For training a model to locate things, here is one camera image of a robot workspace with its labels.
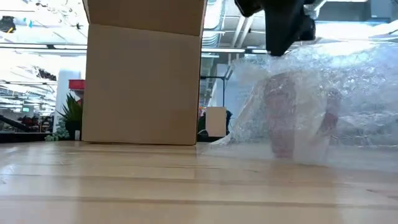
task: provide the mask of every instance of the wooden table surface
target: wooden table surface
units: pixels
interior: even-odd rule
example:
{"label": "wooden table surface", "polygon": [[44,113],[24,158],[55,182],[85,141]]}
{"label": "wooden table surface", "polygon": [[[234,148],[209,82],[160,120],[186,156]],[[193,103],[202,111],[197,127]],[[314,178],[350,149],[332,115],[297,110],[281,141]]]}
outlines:
{"label": "wooden table surface", "polygon": [[2,144],[0,223],[398,223],[396,173],[201,147]]}

